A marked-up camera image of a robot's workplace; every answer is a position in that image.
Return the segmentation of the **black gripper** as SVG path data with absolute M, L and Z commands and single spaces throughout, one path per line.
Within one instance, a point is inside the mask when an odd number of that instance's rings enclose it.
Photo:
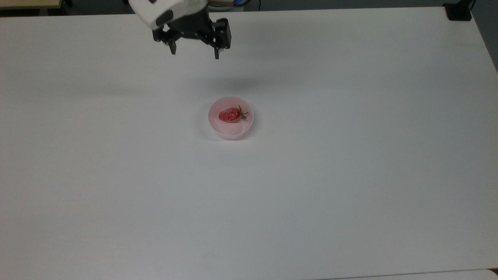
M 154 41 L 169 46 L 172 55 L 176 55 L 176 41 L 180 38 L 199 40 L 211 46 L 215 59 L 219 59 L 223 49 L 231 48 L 231 30 L 227 18 L 213 22 L 208 11 L 198 11 L 176 19 L 173 16 L 173 11 L 164 12 L 155 20 L 157 29 L 152 31 Z

